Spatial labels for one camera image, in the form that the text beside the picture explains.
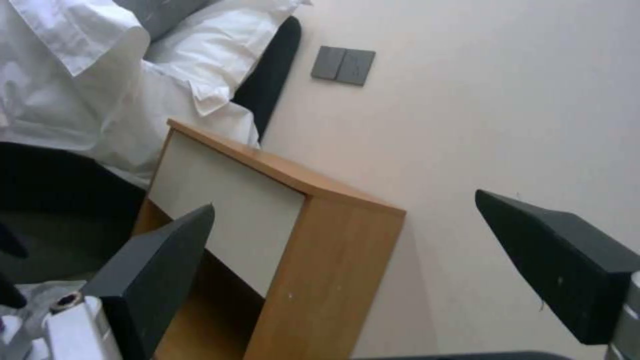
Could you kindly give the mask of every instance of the white bed sheet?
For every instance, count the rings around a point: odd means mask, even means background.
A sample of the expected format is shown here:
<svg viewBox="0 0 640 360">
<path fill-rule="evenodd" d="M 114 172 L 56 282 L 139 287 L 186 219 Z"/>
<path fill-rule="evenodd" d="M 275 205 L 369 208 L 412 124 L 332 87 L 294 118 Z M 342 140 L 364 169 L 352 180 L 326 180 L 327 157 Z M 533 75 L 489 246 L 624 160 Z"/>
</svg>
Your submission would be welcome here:
<svg viewBox="0 0 640 360">
<path fill-rule="evenodd" d="M 300 3 L 266 2 L 291 12 Z M 235 88 L 194 96 L 193 79 L 142 60 L 148 45 L 133 14 L 111 0 L 0 0 L 0 112 L 8 123 L 0 141 L 88 156 L 140 187 L 155 170 L 168 118 L 258 146 L 252 114 L 230 102 Z"/>
</svg>

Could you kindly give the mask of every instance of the white pillow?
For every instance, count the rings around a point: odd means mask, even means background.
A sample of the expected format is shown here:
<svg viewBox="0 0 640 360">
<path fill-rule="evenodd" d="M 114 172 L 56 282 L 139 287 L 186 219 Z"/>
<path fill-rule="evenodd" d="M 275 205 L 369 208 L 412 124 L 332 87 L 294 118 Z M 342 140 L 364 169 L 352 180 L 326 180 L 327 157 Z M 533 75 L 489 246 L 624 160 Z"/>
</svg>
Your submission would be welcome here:
<svg viewBox="0 0 640 360">
<path fill-rule="evenodd" d="M 233 98 L 276 31 L 303 0 L 222 0 L 184 19 L 145 59 L 185 79 L 204 116 Z"/>
<path fill-rule="evenodd" d="M 72 151 L 140 187 L 167 118 L 258 146 L 229 99 L 298 3 L 221 0 L 156 44 L 154 65 L 146 31 L 110 0 L 0 0 L 0 141 Z"/>
</svg>

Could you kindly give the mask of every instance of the gray light switch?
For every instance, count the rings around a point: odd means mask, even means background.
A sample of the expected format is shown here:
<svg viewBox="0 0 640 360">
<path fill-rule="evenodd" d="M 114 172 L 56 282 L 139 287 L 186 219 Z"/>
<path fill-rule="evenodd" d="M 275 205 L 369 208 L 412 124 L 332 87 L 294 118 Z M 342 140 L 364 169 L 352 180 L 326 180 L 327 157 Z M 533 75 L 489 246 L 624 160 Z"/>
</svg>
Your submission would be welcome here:
<svg viewBox="0 0 640 360">
<path fill-rule="evenodd" d="M 354 85 L 364 85 L 371 63 L 376 56 L 375 51 L 348 49 L 338 70 L 337 81 Z"/>
<path fill-rule="evenodd" d="M 347 49 L 341 47 L 321 46 L 314 68 L 311 70 L 311 76 L 314 78 L 335 80 L 346 51 Z"/>
</svg>

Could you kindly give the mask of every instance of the white drawer front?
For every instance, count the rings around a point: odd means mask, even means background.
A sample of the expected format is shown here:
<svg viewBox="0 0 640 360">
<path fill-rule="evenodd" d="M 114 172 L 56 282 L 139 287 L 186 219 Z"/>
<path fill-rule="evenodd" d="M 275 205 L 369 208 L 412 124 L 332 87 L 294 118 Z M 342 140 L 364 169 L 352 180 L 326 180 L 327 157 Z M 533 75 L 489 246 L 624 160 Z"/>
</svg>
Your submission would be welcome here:
<svg viewBox="0 0 640 360">
<path fill-rule="evenodd" d="M 213 203 L 207 249 L 266 296 L 305 197 L 174 132 L 149 198 L 172 218 Z"/>
</svg>

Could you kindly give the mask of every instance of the bedside table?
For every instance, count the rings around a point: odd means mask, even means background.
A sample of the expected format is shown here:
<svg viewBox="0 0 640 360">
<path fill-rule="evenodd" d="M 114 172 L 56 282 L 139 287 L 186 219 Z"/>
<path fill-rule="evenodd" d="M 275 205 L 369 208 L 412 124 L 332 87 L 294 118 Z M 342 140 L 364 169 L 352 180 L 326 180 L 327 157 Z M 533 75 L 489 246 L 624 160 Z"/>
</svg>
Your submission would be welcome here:
<svg viewBox="0 0 640 360">
<path fill-rule="evenodd" d="M 211 202 L 206 253 L 215 259 L 203 260 L 156 357 L 348 358 L 405 211 L 278 156 L 169 125 L 134 233 Z M 243 308 L 247 297 L 257 307 Z M 222 298 L 233 311 L 214 308 Z M 233 312 L 244 329 L 221 320 Z"/>
</svg>

